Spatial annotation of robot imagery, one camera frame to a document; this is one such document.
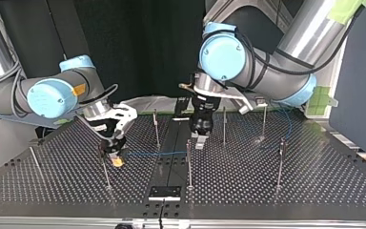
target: blue cable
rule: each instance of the blue cable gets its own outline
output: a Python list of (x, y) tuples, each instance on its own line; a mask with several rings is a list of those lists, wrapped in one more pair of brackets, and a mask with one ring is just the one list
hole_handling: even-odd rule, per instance
[(128, 155), (133, 156), (167, 156), (167, 155), (179, 155), (179, 154), (186, 154), (186, 151), (177, 151), (177, 152), (171, 152), (171, 153), (135, 153), (131, 152), (128, 153)]
[(288, 132), (285, 135), (285, 139), (288, 140), (290, 138), (290, 136), (291, 136), (291, 132), (293, 131), (293, 123), (292, 123), (292, 121), (290, 119), (290, 116), (288, 115), (287, 111), (285, 111), (283, 109), (283, 107), (281, 106), (281, 104), (278, 103), (278, 105), (280, 106), (280, 111), (287, 116), (287, 120), (288, 120)]

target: yellow-green tape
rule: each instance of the yellow-green tape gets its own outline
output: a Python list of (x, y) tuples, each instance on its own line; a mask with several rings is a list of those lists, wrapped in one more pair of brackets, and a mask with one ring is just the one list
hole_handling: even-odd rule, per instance
[(329, 12), (328, 18), (346, 25), (361, 5), (366, 7), (366, 0), (336, 0), (335, 5)]
[(330, 87), (315, 87), (314, 94), (308, 102), (307, 115), (325, 115), (330, 89)]

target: tape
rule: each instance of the tape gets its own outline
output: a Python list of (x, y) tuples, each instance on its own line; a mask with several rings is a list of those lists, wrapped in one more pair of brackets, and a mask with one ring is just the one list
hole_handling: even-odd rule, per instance
[(80, 84), (72, 89), (72, 93), (75, 96), (79, 96), (86, 91), (86, 84)]
[(366, 0), (336, 0), (328, 18), (346, 25), (361, 5), (366, 7)]

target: black wall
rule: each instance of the black wall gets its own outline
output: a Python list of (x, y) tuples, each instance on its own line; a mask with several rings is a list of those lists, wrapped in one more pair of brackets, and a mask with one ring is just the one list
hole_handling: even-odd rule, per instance
[[(295, 14), (301, 0), (283, 3)], [(89, 54), (112, 100), (142, 95), (181, 96), (181, 82), (197, 66), (203, 0), (0, 0), (10, 39), (28, 77), (59, 73), (58, 63)], [(260, 10), (227, 19), (254, 46), (273, 52), (282, 32)]]

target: black cable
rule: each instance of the black cable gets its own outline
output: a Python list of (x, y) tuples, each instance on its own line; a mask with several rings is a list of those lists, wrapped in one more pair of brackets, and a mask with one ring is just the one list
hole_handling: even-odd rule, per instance
[[(257, 52), (254, 51), (254, 47), (252, 45), (252, 42), (249, 40), (249, 38), (247, 36), (245, 36), (244, 34), (240, 33), (239, 30), (235, 30), (235, 31), (230, 31), (230, 30), (220, 30), (220, 31), (213, 31), (208, 33), (204, 39), (203, 39), (203, 43), (211, 36), (218, 34), (218, 33), (222, 33), (222, 32), (228, 32), (228, 33), (233, 33), (235, 35), (236, 38), (238, 38), (243, 44), (244, 46), (249, 50), (249, 52), (251, 53), (252, 59), (253, 59), (253, 63), (255, 63), (255, 58), (257, 60), (259, 60), (261, 63), (265, 64), (267, 67), (274, 69), (276, 71), (279, 71), (281, 73), (287, 73), (287, 74), (293, 74), (293, 75), (303, 75), (303, 74), (310, 74), (310, 73), (315, 73), (323, 68), (325, 68), (330, 62), (332, 62), (332, 60), (335, 58), (335, 56), (337, 55), (338, 51), (340, 50), (342, 44), (344, 43), (344, 41), (347, 38), (347, 35), (349, 34), (350, 30), (352, 29), (355, 21), (357, 20), (357, 18), (359, 17), (359, 15), (361, 14), (361, 12), (365, 9), (365, 7), (363, 5), (361, 5), (357, 11), (355, 12), (349, 27), (347, 28), (347, 30), (344, 32), (343, 36), (341, 37), (339, 43), (337, 44), (337, 47), (335, 48), (335, 51), (332, 53), (332, 55), (323, 63), (321, 64), (319, 67), (314, 68), (314, 69), (310, 69), (308, 71), (303, 71), (303, 72), (297, 72), (297, 71), (291, 71), (291, 70), (285, 70), (282, 69), (280, 67), (277, 67), (269, 62), (267, 62), (264, 58), (262, 58), (260, 55), (257, 54)], [(254, 67), (252, 67), (252, 72), (251, 72), (251, 80), (250, 83), (252, 83), (254, 79)]]
[(49, 3), (49, 0), (46, 0), (46, 5), (47, 5), (47, 10), (49, 10), (51, 22), (52, 22), (52, 25), (54, 26), (55, 34), (56, 34), (56, 36), (58, 38), (59, 45), (61, 46), (62, 54), (66, 58), (67, 55), (66, 55), (66, 52), (65, 52), (64, 44), (62, 43), (61, 36), (59, 35), (59, 31), (58, 31), (58, 28), (56, 26), (56, 23), (55, 23), (55, 20), (54, 20), (54, 16), (52, 14), (52, 10), (51, 10), (51, 6), (50, 6), (50, 3)]
[[(365, 7), (363, 5), (361, 5), (357, 11), (355, 12), (355, 15), (353, 16), (349, 27), (347, 28), (347, 30), (344, 32), (343, 36), (341, 37), (339, 43), (337, 44), (337, 47), (335, 48), (335, 51), (332, 53), (332, 55), (323, 63), (321, 64), (319, 67), (308, 70), (308, 71), (303, 71), (303, 72), (296, 72), (296, 71), (290, 71), (290, 70), (285, 70), (285, 69), (281, 69), (275, 65), (272, 65), (271, 63), (265, 61), (261, 56), (259, 56), (257, 53), (255, 53), (255, 57), (257, 58), (257, 60), (259, 60), (260, 62), (262, 62), (263, 64), (265, 64), (267, 67), (274, 69), (276, 71), (282, 72), (282, 73), (287, 73), (287, 74), (293, 74), (293, 75), (303, 75), (303, 74), (310, 74), (310, 73), (315, 73), (323, 68), (325, 68), (330, 62), (332, 62), (332, 60), (335, 58), (335, 56), (337, 55), (338, 51), (340, 50), (344, 40), (346, 40), (347, 35), (349, 34), (350, 30), (353, 27), (353, 24), (355, 23), (355, 21), (357, 20), (357, 18), (359, 17), (359, 15), (361, 14), (361, 12), (365, 9)], [(242, 34), (242, 37), (244, 38), (244, 40), (242, 40), (242, 42), (244, 42), (245, 46), (247, 46), (248, 49), (253, 49), (252, 43), (249, 40), (249, 38), (245, 35)]]
[(14, 77), (14, 81), (13, 84), (11, 86), (11, 92), (10, 92), (10, 106), (11, 106), (11, 110), (13, 112), (13, 114), (17, 117), (17, 118), (23, 118), (25, 116), (28, 115), (28, 113), (26, 113), (22, 107), (19, 105), (17, 98), (16, 98), (16, 90), (17, 90), (17, 81), (19, 81), (22, 77), (20, 73), (22, 71), (18, 71), (16, 76)]
[(278, 1), (278, 7), (277, 7), (277, 13), (275, 16), (275, 25), (278, 26), (278, 15), (280, 14), (281, 11), (281, 4), (282, 4), (282, 0)]
[[(244, 37), (244, 35), (242, 33), (240, 33), (238, 29), (236, 29), (235, 30), (235, 37), (238, 38), (237, 37), (238, 35), (241, 35), (242, 38)], [(256, 66), (256, 58), (255, 58), (256, 53), (254, 51), (254, 47), (252, 46), (252, 44), (249, 44), (249, 49), (248, 50), (251, 53), (252, 69), (251, 69), (251, 79), (249, 80), (249, 83), (248, 83), (248, 87), (247, 88), (252, 87), (252, 84), (254, 82), (254, 72), (255, 72), (255, 66)]]

